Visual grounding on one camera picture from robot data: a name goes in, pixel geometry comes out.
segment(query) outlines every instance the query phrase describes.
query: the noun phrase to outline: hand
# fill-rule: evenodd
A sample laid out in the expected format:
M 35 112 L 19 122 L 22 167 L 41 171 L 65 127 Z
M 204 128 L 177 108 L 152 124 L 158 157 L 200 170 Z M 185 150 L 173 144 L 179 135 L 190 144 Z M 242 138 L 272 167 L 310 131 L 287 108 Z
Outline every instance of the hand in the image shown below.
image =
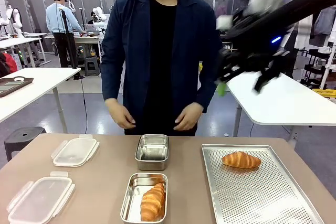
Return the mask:
M 131 114 L 123 105 L 120 105 L 115 98 L 106 99 L 105 104 L 113 120 L 119 127 L 123 129 L 135 128 L 135 120 Z
M 198 122 L 198 119 L 200 119 L 202 112 L 203 107 L 200 104 L 196 102 L 189 104 L 182 110 L 181 114 L 175 120 L 175 123 L 178 123 L 178 125 L 174 128 L 174 130 L 187 131 L 192 129 Z

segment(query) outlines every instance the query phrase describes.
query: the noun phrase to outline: man's left hand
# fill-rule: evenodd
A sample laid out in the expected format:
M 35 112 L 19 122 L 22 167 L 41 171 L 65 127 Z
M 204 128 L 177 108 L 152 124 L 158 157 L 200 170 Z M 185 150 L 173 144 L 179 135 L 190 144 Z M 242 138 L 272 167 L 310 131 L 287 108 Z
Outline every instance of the man's left hand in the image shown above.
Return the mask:
M 200 119 L 202 112 L 203 107 L 197 102 L 189 104 L 175 120 L 175 123 L 178 123 L 178 125 L 174 128 L 174 130 L 187 131 L 192 129 L 198 122 L 198 119 Z

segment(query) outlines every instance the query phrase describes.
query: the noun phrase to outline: empty metal container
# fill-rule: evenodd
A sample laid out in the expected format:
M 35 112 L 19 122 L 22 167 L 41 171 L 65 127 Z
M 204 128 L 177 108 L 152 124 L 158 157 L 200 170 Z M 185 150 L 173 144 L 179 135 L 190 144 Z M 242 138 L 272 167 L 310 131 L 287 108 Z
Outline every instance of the empty metal container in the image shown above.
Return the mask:
M 165 170 L 169 155 L 169 139 L 166 135 L 142 135 L 135 159 L 139 170 Z
M 147 191 L 152 189 L 156 184 L 163 183 L 165 191 L 165 202 L 162 214 L 156 221 L 141 221 L 141 200 Z M 159 224 L 163 223 L 167 214 L 167 195 L 168 195 L 168 179 L 164 174 L 160 173 L 136 173 L 130 177 L 127 185 L 124 201 L 121 207 L 120 217 L 125 224 Z

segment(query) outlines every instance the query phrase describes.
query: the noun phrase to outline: shoe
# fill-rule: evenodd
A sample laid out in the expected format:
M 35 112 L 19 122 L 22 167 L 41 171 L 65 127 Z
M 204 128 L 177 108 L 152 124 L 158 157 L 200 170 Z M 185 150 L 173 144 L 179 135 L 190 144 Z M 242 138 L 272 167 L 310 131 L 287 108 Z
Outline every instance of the shoe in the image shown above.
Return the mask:
M 84 79 L 85 76 L 75 76 L 74 77 L 74 81 L 80 80 L 80 79 Z

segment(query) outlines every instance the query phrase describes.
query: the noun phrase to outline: brown table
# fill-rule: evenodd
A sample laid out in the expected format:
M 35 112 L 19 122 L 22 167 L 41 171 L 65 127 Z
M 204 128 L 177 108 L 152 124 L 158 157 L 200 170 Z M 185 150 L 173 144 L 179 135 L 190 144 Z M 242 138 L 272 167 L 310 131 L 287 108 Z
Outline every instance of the brown table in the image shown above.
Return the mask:
M 77 168 L 53 166 L 51 153 L 75 134 L 42 134 L 0 170 L 0 223 L 8 223 L 7 204 L 29 180 L 69 171 L 76 184 L 70 201 L 50 223 L 122 223 L 121 205 L 129 177 L 137 172 L 134 159 L 137 136 L 95 135 L 100 142 L 95 156 Z M 168 211 L 165 224 L 216 223 L 204 168 L 201 144 L 270 145 L 309 197 L 325 224 L 336 220 L 336 201 L 315 174 L 279 138 L 170 137 L 170 159 L 163 173 L 168 177 Z

